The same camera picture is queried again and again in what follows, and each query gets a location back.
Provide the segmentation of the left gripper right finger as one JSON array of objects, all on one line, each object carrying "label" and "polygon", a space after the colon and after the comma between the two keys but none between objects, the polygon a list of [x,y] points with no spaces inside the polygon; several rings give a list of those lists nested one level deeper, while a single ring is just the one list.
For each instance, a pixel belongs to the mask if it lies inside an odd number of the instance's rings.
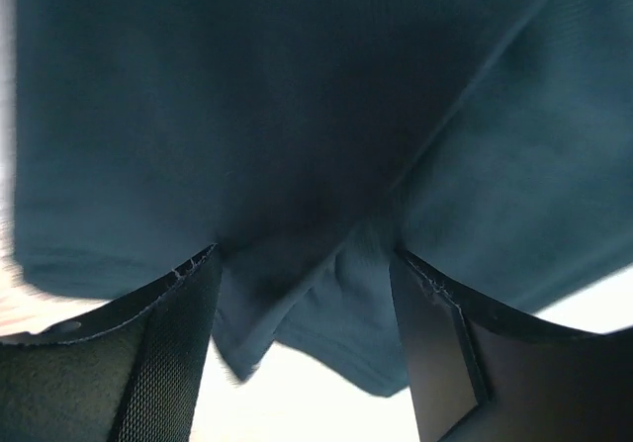
[{"label": "left gripper right finger", "polygon": [[390,265],[418,435],[426,442],[626,442],[632,332],[509,307],[410,252]]}]

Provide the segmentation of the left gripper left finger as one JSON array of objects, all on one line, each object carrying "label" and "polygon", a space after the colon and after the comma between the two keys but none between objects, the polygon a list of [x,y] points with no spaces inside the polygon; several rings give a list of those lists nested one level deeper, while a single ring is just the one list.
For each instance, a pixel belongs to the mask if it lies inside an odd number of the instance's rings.
[{"label": "left gripper left finger", "polygon": [[2,440],[188,440],[221,278],[211,245],[104,306],[2,337]]}]

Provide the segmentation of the black t shirt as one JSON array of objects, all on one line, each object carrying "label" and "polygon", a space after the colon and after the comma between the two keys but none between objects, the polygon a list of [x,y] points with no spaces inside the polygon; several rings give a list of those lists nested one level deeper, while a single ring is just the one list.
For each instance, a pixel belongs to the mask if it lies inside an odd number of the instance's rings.
[{"label": "black t shirt", "polygon": [[16,0],[14,258],[114,299],[209,245],[213,335],[365,392],[394,249],[526,311],[632,260],[632,0]]}]

